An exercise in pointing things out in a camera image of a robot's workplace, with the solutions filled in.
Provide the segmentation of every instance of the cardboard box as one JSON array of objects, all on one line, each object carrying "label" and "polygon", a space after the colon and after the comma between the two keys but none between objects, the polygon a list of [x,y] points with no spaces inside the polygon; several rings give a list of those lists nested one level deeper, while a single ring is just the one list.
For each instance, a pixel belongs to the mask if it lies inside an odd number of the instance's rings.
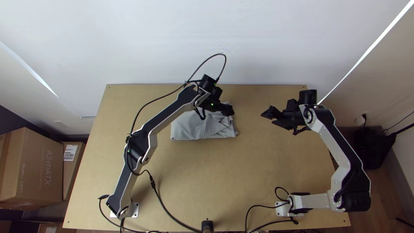
[{"label": "cardboard box", "polygon": [[62,223],[42,223],[39,224],[38,233],[75,233],[76,229],[62,228]]},{"label": "cardboard box", "polygon": [[34,210],[62,201],[63,145],[27,128],[0,135],[0,207]]},{"label": "cardboard box", "polygon": [[86,145],[83,142],[64,142],[63,146],[63,200],[68,201]]},{"label": "cardboard box", "polygon": [[76,229],[62,227],[63,223],[13,221],[9,233],[75,233]]}]

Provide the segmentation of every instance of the white wall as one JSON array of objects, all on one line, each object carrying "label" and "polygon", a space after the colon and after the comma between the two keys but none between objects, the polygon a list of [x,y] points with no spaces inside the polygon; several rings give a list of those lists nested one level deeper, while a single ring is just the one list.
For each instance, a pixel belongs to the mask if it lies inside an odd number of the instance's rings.
[{"label": "white wall", "polygon": [[[414,8],[411,7],[372,52],[322,103],[339,126],[356,126],[368,111],[367,125],[388,128],[414,111]],[[401,129],[414,117],[394,127]],[[397,136],[393,150],[414,191],[414,129]]]},{"label": "white wall", "polygon": [[[0,41],[59,96],[59,103],[39,102],[74,112],[65,121],[83,130],[55,129],[84,133],[91,122],[81,127],[78,118],[96,114],[106,84],[182,82],[217,52],[228,55],[223,83],[307,84],[324,96],[407,2],[7,0],[0,7]],[[198,77],[216,76],[221,63],[207,64]],[[8,74],[24,85],[18,71]],[[33,119],[24,110],[30,106],[8,98],[0,104]],[[52,126],[65,112],[36,121]]]},{"label": "white wall", "polygon": [[[402,114],[399,114],[394,117],[394,119],[390,120],[383,124],[385,129],[393,126],[395,123],[406,117],[414,111],[414,105],[411,104],[407,106],[406,111]],[[414,123],[414,114],[407,117],[403,122],[396,125],[394,128],[389,130],[389,134],[392,132],[396,132],[411,123]],[[394,146],[392,149],[397,156],[398,161],[400,162],[401,168],[404,171],[405,178],[407,179],[408,183],[410,184],[411,191],[414,193],[414,128],[407,129],[406,131],[397,135],[397,140],[395,141]]]}]

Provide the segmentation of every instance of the baseboard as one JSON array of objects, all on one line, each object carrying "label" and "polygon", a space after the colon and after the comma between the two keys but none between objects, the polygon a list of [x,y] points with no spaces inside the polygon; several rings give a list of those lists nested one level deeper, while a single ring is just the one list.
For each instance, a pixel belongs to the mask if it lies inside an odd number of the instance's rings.
[{"label": "baseboard", "polygon": [[407,220],[414,219],[414,195],[401,168],[400,162],[392,149],[386,156],[383,166],[388,170]]}]

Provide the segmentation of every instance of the electrical outlet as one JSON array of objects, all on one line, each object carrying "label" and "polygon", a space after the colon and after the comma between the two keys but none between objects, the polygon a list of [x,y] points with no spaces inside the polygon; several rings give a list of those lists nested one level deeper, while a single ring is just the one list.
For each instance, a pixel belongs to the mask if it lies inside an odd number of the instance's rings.
[{"label": "electrical outlet", "polygon": [[370,114],[370,112],[362,112],[362,114],[355,118],[355,122],[357,123],[358,126],[363,126],[365,124],[365,122],[368,120],[368,114]]}]

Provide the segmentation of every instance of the cable connector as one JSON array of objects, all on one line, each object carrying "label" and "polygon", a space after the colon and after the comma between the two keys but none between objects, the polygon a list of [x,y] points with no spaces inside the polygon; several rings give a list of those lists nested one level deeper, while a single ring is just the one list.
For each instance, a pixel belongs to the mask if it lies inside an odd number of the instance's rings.
[{"label": "cable connector", "polygon": [[103,200],[103,199],[106,199],[106,198],[108,198],[108,197],[109,197],[109,195],[108,195],[108,194],[105,194],[105,195],[100,196],[100,197],[98,198],[98,200]]}]

